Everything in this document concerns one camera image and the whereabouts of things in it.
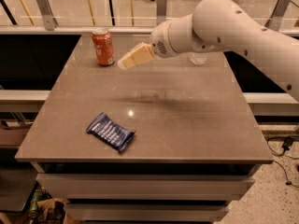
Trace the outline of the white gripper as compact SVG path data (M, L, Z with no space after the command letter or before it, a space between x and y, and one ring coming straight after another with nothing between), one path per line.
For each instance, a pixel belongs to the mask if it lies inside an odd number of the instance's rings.
M149 42L150 44L139 43L125 53L118 60L118 67L125 70L151 62L155 57L155 53L161 58L178 55L175 50L175 32L173 31L172 21L165 21L157 25L149 36Z

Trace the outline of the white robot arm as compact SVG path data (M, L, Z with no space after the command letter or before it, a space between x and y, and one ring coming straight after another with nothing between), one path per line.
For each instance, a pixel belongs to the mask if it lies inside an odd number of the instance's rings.
M253 20L232 0L202 0L193 13L164 21L118 60L121 69L159 56L233 51L299 101L299 42Z

